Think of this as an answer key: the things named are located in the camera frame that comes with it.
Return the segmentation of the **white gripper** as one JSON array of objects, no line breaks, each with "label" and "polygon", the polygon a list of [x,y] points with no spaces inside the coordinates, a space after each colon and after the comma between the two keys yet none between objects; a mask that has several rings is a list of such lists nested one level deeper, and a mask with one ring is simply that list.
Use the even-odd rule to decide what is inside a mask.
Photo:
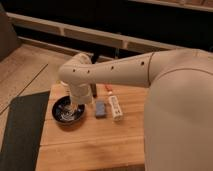
[{"label": "white gripper", "polygon": [[92,101],[92,92],[89,84],[75,85],[69,83],[72,102],[75,104],[88,104]]}]

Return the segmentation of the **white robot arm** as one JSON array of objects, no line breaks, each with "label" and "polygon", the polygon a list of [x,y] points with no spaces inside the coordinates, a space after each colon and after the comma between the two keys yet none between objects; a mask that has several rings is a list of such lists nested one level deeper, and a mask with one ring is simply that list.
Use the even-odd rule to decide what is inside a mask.
[{"label": "white robot arm", "polygon": [[79,53],[59,78],[76,104],[91,101],[91,83],[148,88],[145,170],[213,171],[213,53],[186,48],[97,64]]}]

